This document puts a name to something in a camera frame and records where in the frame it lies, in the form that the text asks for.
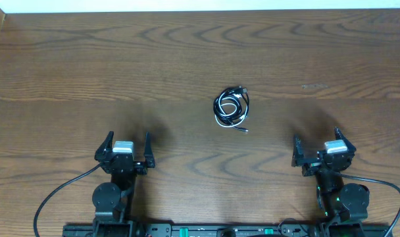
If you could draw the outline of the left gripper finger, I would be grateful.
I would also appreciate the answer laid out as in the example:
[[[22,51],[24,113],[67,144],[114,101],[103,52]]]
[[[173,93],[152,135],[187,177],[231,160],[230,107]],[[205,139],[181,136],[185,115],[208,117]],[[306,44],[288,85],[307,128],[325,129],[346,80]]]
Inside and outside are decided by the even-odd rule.
[[[153,155],[153,150],[151,147],[151,137],[150,133],[146,133],[145,136],[145,148],[143,156],[145,157],[145,164],[147,168],[155,168],[155,158]]]
[[[107,155],[112,151],[112,141],[114,132],[110,131],[102,144],[97,148],[94,159],[96,161],[104,161]]]

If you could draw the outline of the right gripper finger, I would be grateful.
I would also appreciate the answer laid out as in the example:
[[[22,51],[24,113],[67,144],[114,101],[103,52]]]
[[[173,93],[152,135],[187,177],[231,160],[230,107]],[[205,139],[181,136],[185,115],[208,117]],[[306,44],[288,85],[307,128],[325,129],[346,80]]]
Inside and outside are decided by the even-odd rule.
[[[345,143],[348,152],[356,152],[356,147],[343,135],[337,126],[334,128],[334,134],[337,140],[342,140]]]
[[[302,141],[299,136],[294,135],[293,137],[293,155],[291,160],[291,165],[293,167],[300,167],[304,163],[304,153],[302,148]]]

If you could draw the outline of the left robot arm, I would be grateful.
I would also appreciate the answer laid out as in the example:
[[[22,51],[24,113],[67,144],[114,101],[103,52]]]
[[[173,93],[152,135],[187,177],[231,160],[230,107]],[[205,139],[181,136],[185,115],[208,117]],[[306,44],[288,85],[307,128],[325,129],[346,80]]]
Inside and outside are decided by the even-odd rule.
[[[113,142],[114,132],[110,131],[95,152],[94,159],[103,171],[111,175],[93,191],[95,206],[93,220],[94,236],[147,236],[146,227],[130,218],[136,178],[146,175],[156,162],[151,148],[151,137],[145,135],[144,160],[134,159],[134,143]]]

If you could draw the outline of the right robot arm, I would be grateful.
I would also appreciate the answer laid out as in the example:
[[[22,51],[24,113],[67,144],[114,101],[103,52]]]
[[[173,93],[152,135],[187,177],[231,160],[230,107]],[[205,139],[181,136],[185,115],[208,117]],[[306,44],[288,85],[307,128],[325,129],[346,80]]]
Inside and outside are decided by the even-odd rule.
[[[316,178],[316,196],[325,219],[311,227],[309,236],[364,236],[362,220],[368,217],[369,189],[345,184],[341,172],[355,156],[356,147],[334,128],[335,139],[324,143],[314,157],[306,157],[299,136],[293,137],[291,165],[301,167],[303,176]]]

